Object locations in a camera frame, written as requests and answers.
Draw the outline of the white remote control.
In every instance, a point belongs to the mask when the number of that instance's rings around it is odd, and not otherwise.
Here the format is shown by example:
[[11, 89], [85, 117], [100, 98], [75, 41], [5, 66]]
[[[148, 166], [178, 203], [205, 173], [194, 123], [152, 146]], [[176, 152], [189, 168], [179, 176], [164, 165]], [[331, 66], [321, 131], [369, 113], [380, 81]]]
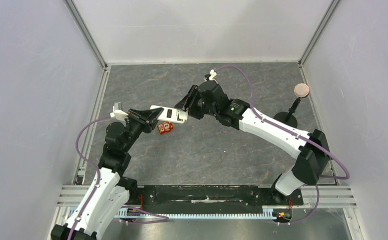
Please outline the white remote control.
[[158, 106], [158, 105], [151, 105], [150, 109], [157, 109], [157, 108], [163, 108], [163, 112], [158, 117], [159, 121], [164, 122], [171, 122], [176, 124], [183, 124], [188, 119], [188, 113], [177, 109], [177, 108], [170, 108], [170, 107], [164, 107], [164, 106]]

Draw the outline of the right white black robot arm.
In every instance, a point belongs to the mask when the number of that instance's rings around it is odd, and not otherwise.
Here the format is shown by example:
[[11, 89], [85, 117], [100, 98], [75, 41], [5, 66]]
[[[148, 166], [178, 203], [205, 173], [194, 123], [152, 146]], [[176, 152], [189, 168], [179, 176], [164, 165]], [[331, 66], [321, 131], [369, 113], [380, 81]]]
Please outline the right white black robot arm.
[[220, 124], [256, 135], [287, 152], [296, 161], [273, 183], [270, 196], [277, 204], [285, 203], [303, 185], [315, 185], [330, 158], [325, 134], [299, 130], [258, 112], [237, 98], [228, 98], [213, 80], [193, 85], [175, 105], [196, 119], [213, 116]]

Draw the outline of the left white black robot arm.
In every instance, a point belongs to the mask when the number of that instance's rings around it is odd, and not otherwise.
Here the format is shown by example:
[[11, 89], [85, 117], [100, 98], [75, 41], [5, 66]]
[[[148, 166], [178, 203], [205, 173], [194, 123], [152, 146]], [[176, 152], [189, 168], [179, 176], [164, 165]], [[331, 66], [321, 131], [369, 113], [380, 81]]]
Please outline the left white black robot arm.
[[53, 240], [99, 240], [118, 210], [138, 200], [137, 181], [124, 177], [131, 155], [130, 148], [142, 133], [156, 127], [164, 108], [149, 110], [114, 110], [115, 119], [105, 132], [105, 144], [95, 177], [76, 211], [63, 225], [56, 224], [50, 233]]

